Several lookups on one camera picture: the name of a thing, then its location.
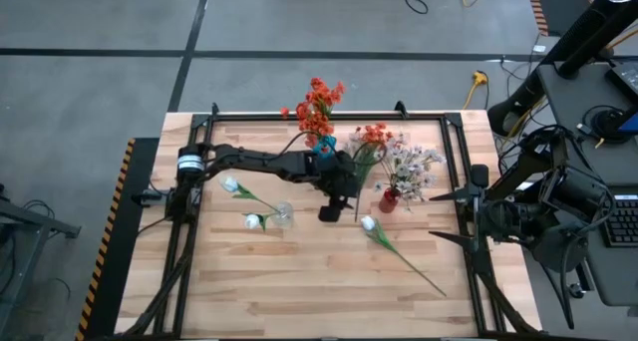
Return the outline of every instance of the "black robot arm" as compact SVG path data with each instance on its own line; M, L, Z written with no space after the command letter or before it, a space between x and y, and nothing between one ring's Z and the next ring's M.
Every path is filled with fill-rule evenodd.
M518 161L487 187L487 167L472 166L466 187L435 197L454 199L463 215L475 223L472 237L431 231L471 254L473 272L518 332L536 332L524 322L496 286L484 241L515 242L527 248L543 267L564 274L580 263L587 252L586 233L604 222L613 211L613 196L590 168L578 140L567 129L539 129L521 143ZM532 174L544 177L526 190L518 186ZM561 304L570 310L564 282ZM573 327L570 311L566 313Z
M200 151L215 152L213 160L204 162ZM355 163L345 152L339 151L323 157L312 151L270 154L235 148L231 145L187 146L179 151L177 186L167 201L167 214L181 215L187 209L193 191L215 177L220 171L236 169L273 173L290 182L309 182L329 197L329 203L319 210L319 219L335 222L341 210L351 207L349 197L358 195L359 184L355 177Z

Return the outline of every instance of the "wooden table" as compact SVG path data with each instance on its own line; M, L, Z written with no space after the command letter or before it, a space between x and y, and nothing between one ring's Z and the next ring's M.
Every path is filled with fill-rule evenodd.
M497 158L486 114L462 114L472 163L488 165L494 182L498 178ZM190 119L191 114L166 116L152 177L158 188L174 185L177 150L186 143ZM362 125L337 123L337 149ZM388 128L405 133L409 145L444 152L437 123L389 122ZM216 123L212 141L278 153L297 133L295 122ZM304 148L299 141L291 150ZM458 146L455 154L462 171ZM435 187L426 190L426 197L450 191L446 166L437 165L433 171L439 178ZM270 225L265 233L244 228L243 212L266 209L252 200L231 198L217 182L226 175L235 176L272 203L290 201L295 209L293 227ZM394 254L368 239L360 222L355 222L354 212L344 211L336 224L320 222L317 212L327 200L311 185L291 184L270 174L228 170L204 188L182 337L476 335L462 251L429 234L430 230L458 232L452 202L415 203L412 212L399 206L394 213L383 214L377 209L381 194L373 191L374 182L382 179L381 169L374 169L362 192L361 215L379 218L396 248L442 287L447 298ZM148 209L141 227L162 216L163 207ZM160 287L169 231L166 222L138 238L117 332L135 322ZM492 261L505 295L527 322L540 327L520 247L493 246ZM484 289L481 297L491 324ZM172 321L172 309L169 303L166 327Z

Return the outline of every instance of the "black floor stripe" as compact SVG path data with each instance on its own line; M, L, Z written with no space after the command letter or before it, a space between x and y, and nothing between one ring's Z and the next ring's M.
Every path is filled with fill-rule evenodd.
M178 57L182 57L183 55L184 55L184 51L180 51L180 50L0 48L0 56L178 58Z
M199 4L197 5L197 11L195 12L192 27L190 27L190 34L188 35L188 41L186 42L186 50L184 56L181 58L179 71L177 71L177 78L175 79L175 84L172 87L172 93L170 94L168 112L177 112L177 109L179 108L181 94L183 93L183 86L186 84L186 76L188 76L190 62L192 61L192 55L195 50L195 46L197 45L197 38L199 37L201 22L203 21L207 4L208 0L199 0Z
M310 60L377 60L377 61L499 61L501 57L514 62L528 62L528 54L490 53L419 53L419 52L319 52L319 51L195 51L194 58L218 59L310 59ZM542 56L534 55L532 61Z

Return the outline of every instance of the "gray floor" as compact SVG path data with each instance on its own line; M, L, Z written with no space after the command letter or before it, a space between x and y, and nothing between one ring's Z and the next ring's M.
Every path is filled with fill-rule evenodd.
M426 0L414 14L403 0L209 0L199 50L529 53L537 29L528 0ZM0 48L177 49L185 47L197 0L0 0ZM551 46L552 38L539 44ZM638 55L638 39L618 49ZM27 299L12 319L16 335L69 340L77 328L126 140L158 137L180 59L0 57L0 181L16 202L46 200L59 218L83 226L77 240L47 245ZM506 63L513 69L517 63ZM458 109L482 70L491 104L506 97L494 62L195 59L180 111L275 111L294 106L310 77L342 80L343 110ZM526 69L518 73L524 75ZM517 81L512 79L512 88ZM482 109L485 90L472 109ZM551 123L549 109L539 114ZM66 257L54 256L63 253ZM546 330L630 340L636 318L574 301L569 332L531 260L528 269ZM66 291L52 281L60 277Z

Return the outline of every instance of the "red vase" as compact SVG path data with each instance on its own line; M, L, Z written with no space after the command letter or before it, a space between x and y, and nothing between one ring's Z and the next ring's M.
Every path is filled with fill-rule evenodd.
M388 187L383 196L381 196L379 210L384 213L392 212L399 203L399 196L401 196L401 193L398 190Z

